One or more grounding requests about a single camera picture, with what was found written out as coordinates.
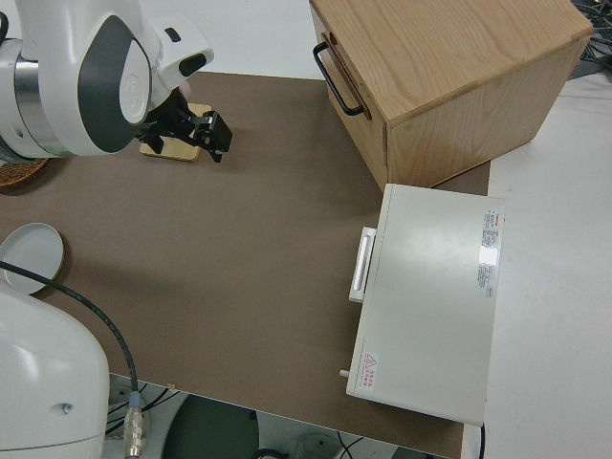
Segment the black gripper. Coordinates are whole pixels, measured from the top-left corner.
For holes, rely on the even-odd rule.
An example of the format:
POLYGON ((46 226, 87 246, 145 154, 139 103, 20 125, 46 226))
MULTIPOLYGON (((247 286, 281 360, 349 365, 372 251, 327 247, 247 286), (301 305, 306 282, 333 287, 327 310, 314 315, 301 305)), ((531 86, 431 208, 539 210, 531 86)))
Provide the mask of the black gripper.
POLYGON ((220 163, 223 155, 230 151, 232 132, 218 112, 192 116, 186 97, 182 93, 171 93, 148 113, 138 129, 138 140, 147 144, 155 154, 163 152, 164 138, 186 144, 192 144, 192 140, 204 144, 212 160, 220 163))

